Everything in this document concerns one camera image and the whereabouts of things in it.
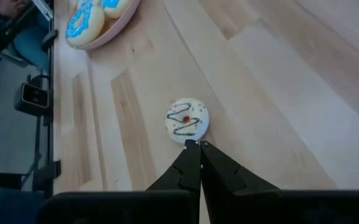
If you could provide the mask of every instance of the wood grain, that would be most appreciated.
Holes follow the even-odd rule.
[[[60,32],[74,5],[55,1]],[[206,104],[204,139],[272,184],[359,189],[359,0],[142,0],[98,49],[59,36],[54,80],[55,193],[146,189],[182,150],[164,116],[183,97]]]

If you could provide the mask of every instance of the black bracket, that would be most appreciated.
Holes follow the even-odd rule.
[[[33,191],[45,190],[46,186],[51,184],[61,173],[62,166],[60,161],[54,161],[41,169],[35,170],[33,177]]]

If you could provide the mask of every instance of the blue frosted donut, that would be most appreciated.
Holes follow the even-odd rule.
[[[131,0],[102,0],[101,5],[108,17],[118,19],[123,15],[130,1]]]
[[[66,30],[67,41],[75,47],[89,44],[95,40],[105,22],[101,7],[86,3],[71,18]]]

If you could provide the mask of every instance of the jeans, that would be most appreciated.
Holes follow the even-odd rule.
[[[13,41],[15,49],[22,57],[46,72],[49,71],[48,54],[42,51],[41,45],[48,31],[48,21],[38,13],[35,22],[20,32]]]

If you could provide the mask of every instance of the person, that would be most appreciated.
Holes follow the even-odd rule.
[[[0,26],[9,19],[15,18],[27,6],[30,0],[0,0]],[[48,72],[48,55],[41,49],[42,40],[49,31],[46,18],[38,12],[34,20],[29,21],[13,41],[17,52],[34,64],[36,67]]]

